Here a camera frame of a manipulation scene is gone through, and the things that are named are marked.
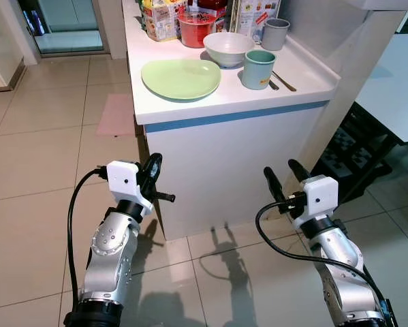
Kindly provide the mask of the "glass sliding door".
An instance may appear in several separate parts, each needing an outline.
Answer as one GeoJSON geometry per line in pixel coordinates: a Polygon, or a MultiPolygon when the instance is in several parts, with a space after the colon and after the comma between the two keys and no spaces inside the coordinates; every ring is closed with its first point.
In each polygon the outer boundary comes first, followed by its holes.
{"type": "Polygon", "coordinates": [[[13,0],[41,57],[108,54],[98,0],[13,0]]]}

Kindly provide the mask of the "red plastic container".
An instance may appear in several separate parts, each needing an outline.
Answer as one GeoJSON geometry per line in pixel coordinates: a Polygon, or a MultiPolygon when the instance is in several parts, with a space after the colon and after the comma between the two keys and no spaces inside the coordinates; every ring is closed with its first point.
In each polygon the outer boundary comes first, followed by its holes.
{"type": "Polygon", "coordinates": [[[204,48],[204,38],[212,31],[216,19],[199,10],[182,10],[178,14],[181,43],[188,48],[204,48]]]}

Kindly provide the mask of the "light green plate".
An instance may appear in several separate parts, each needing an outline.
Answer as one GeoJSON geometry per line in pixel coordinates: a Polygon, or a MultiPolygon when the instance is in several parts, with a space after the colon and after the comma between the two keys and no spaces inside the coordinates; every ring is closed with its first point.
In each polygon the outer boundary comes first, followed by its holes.
{"type": "Polygon", "coordinates": [[[164,59],[145,63],[142,83],[164,99],[195,100],[219,87],[221,69],[216,63],[200,59],[164,59]]]}

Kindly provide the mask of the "black chair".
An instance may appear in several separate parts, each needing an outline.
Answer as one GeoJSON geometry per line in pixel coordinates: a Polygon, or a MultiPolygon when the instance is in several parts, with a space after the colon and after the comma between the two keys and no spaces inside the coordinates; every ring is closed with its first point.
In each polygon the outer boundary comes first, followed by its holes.
{"type": "Polygon", "coordinates": [[[398,144],[396,135],[353,103],[313,168],[337,180],[339,203],[362,196],[376,178],[390,174],[385,156],[398,144]]]}

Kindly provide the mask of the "white bowl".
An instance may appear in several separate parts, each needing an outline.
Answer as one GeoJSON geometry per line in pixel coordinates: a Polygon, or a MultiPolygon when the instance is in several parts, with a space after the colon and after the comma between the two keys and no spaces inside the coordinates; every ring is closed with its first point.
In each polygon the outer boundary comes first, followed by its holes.
{"type": "Polygon", "coordinates": [[[237,32],[214,32],[203,39],[206,53],[220,67],[237,67],[255,47],[253,38],[237,32]]]}

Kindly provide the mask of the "gold spoon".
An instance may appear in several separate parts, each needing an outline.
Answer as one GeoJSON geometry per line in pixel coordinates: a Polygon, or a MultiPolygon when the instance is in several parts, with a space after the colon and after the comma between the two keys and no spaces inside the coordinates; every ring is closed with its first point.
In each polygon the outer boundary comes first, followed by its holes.
{"type": "Polygon", "coordinates": [[[296,89],[293,85],[287,83],[287,81],[285,81],[284,78],[282,78],[280,75],[278,75],[277,72],[272,71],[272,75],[273,75],[273,77],[277,78],[279,82],[281,82],[282,84],[284,84],[285,87],[287,87],[287,89],[288,89],[289,91],[297,91],[297,89],[296,89]]]}

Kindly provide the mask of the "yellow white snack pack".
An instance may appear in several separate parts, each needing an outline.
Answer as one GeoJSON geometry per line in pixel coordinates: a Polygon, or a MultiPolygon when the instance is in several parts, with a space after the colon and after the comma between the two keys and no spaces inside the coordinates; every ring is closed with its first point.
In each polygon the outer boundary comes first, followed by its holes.
{"type": "Polygon", "coordinates": [[[156,42],[178,40],[178,16],[185,6],[185,0],[139,0],[142,27],[148,37],[156,42]]]}

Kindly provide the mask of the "dark red snack pack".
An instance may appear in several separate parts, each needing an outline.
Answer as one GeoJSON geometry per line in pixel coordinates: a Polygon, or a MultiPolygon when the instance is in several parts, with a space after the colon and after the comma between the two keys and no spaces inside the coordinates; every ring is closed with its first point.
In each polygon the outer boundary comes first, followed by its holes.
{"type": "Polygon", "coordinates": [[[225,15],[229,0],[187,0],[186,12],[201,12],[215,18],[212,32],[225,30],[225,15]]]}

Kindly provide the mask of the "white dining table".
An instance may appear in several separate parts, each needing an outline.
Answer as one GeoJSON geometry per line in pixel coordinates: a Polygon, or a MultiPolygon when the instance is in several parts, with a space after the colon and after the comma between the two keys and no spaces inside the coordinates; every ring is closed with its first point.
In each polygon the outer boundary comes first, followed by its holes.
{"type": "Polygon", "coordinates": [[[356,103],[408,143],[408,33],[391,37],[356,103]]]}

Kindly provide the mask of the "teal cup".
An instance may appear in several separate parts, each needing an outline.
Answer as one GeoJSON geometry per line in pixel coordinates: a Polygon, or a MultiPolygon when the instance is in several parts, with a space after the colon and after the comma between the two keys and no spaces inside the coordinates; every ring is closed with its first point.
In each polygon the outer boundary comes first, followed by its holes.
{"type": "Polygon", "coordinates": [[[246,52],[243,72],[240,75],[244,87],[251,90],[265,89],[272,76],[273,63],[276,59],[275,53],[267,52],[267,50],[246,52]]]}

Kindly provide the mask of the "white printed cracker bag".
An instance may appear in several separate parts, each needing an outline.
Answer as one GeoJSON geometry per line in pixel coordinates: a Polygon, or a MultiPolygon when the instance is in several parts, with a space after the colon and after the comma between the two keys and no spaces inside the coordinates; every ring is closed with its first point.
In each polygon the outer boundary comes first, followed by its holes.
{"type": "Polygon", "coordinates": [[[248,35],[260,44],[266,20],[277,18],[282,0],[229,0],[229,32],[248,35]]]}

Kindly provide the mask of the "grey cup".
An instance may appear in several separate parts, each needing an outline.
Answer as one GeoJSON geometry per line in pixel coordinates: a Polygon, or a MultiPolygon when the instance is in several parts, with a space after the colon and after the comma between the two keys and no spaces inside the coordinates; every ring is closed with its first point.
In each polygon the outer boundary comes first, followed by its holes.
{"type": "Polygon", "coordinates": [[[278,52],[285,44],[290,26],[290,22],[282,18],[266,20],[261,33],[260,46],[269,52],[278,52]]]}

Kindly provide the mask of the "white kitchen counter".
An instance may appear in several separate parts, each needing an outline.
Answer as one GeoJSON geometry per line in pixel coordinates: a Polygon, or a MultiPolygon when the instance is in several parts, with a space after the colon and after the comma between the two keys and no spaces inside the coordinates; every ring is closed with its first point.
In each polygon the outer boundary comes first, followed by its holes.
{"type": "Polygon", "coordinates": [[[297,91],[241,85],[239,69],[224,69],[219,87],[197,101],[174,101],[142,83],[141,68],[161,59],[200,59],[202,50],[178,40],[156,42],[142,30],[136,0],[122,0],[136,122],[148,150],[163,155],[158,206],[167,240],[253,221],[272,202],[262,170],[288,184],[288,159],[300,159],[315,125],[334,97],[339,76],[293,35],[276,53],[275,71],[297,91]]]}

